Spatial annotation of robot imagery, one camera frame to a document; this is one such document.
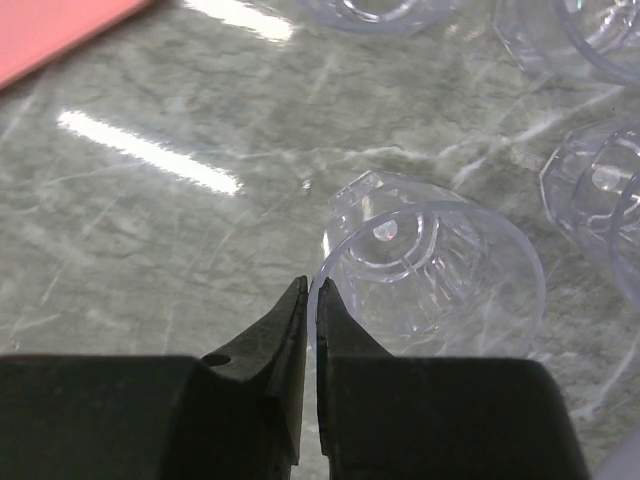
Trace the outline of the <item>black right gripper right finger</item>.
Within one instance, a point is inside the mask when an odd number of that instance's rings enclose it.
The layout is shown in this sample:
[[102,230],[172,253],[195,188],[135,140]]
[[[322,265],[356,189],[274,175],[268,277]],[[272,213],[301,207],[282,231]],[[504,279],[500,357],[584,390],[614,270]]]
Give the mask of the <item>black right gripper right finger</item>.
[[538,362],[397,357],[326,281],[317,411],[334,479],[585,479],[561,392]]

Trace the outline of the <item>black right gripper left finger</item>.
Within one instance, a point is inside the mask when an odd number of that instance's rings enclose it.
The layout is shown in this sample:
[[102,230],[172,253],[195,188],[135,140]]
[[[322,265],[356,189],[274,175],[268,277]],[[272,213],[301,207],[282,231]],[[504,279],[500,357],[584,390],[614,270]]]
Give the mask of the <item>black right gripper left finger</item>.
[[203,357],[5,355],[5,479],[286,479],[300,457],[307,280]]

